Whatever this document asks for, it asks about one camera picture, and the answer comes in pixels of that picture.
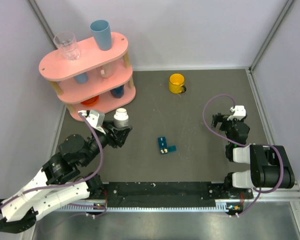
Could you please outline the white pill bottle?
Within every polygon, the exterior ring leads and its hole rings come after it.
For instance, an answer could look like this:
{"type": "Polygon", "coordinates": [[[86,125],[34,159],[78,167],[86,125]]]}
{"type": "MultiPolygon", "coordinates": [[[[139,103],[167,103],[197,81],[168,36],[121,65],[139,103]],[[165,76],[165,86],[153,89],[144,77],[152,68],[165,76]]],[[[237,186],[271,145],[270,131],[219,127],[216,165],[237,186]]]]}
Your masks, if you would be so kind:
{"type": "Polygon", "coordinates": [[[116,128],[124,128],[129,126],[129,115],[125,108],[117,108],[113,118],[116,128]]]}

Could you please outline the teal pill organizer box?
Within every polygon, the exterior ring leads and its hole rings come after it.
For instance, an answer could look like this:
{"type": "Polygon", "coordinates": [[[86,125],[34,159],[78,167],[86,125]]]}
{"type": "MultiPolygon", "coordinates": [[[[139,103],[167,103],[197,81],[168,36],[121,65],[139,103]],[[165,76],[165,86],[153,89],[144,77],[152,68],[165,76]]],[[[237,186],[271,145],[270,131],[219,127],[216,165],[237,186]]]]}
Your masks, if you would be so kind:
{"type": "Polygon", "coordinates": [[[175,152],[177,150],[177,147],[175,145],[168,146],[167,140],[164,136],[158,137],[157,142],[158,142],[158,147],[159,147],[159,153],[161,155],[172,153],[172,152],[175,152]]]}

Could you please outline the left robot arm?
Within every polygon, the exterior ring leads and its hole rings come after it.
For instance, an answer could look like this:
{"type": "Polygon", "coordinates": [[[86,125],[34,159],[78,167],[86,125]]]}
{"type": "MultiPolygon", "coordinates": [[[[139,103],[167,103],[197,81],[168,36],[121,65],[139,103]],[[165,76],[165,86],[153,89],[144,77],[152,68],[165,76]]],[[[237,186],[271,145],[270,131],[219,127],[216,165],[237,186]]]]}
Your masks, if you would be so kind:
{"type": "Polygon", "coordinates": [[[93,128],[88,138],[69,135],[28,184],[14,196],[0,199],[0,232],[24,232],[60,207],[103,194],[104,185],[97,173],[89,173],[74,183],[71,180],[80,174],[79,167],[88,166],[97,155],[102,156],[106,146],[121,148],[133,128],[117,128],[110,120],[105,120],[101,128],[93,128]]]}

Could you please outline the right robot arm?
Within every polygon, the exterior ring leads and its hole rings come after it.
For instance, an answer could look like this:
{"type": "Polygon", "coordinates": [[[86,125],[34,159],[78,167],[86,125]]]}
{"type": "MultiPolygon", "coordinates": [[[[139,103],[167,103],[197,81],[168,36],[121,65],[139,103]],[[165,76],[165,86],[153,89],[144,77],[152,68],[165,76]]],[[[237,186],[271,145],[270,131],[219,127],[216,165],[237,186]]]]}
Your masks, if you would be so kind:
{"type": "Polygon", "coordinates": [[[229,119],[221,113],[212,116],[212,127],[221,124],[220,130],[229,139],[225,146],[226,158],[235,163],[248,164],[249,170],[231,172],[226,177],[223,192],[229,198],[235,198],[242,189],[274,188],[279,180],[280,189],[291,189],[295,185],[295,175],[290,165],[286,150],[282,145],[271,148],[261,144],[247,143],[250,127],[243,119],[229,119]]]}

